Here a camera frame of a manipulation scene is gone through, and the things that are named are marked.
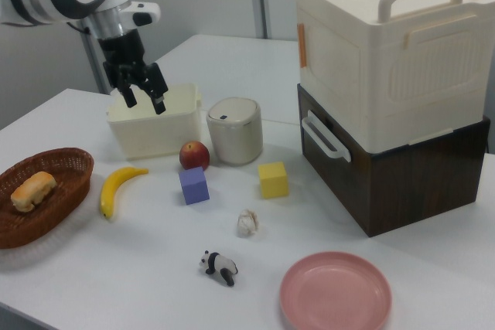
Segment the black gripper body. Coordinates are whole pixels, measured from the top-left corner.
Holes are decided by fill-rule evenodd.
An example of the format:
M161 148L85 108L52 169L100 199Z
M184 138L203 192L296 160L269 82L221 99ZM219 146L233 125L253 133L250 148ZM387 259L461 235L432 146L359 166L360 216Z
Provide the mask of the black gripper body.
M111 87L123 96L123 89L131 85L143 90L149 97L152 92L166 93L168 87L157 63L146 64L145 50L138 30L123 36L99 39L104 54L104 71Z

